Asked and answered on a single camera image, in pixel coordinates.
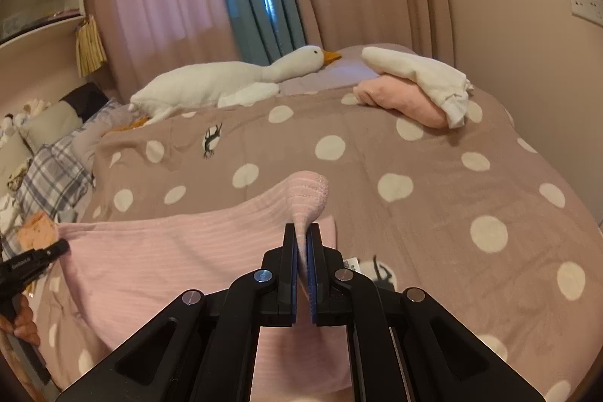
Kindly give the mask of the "left hand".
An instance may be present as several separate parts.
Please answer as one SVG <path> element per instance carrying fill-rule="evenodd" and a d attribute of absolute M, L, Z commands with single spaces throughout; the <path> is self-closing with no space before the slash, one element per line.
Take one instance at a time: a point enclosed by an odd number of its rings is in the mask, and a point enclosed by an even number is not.
<path fill-rule="evenodd" d="M 15 320 L 9 321 L 4 316 L 1 316 L 1 330 L 33 346 L 39 347 L 41 339 L 36 323 L 34 323 L 34 313 L 32 308 L 30 308 L 28 299 L 23 294 L 20 294 L 17 299 L 20 309 Z"/>

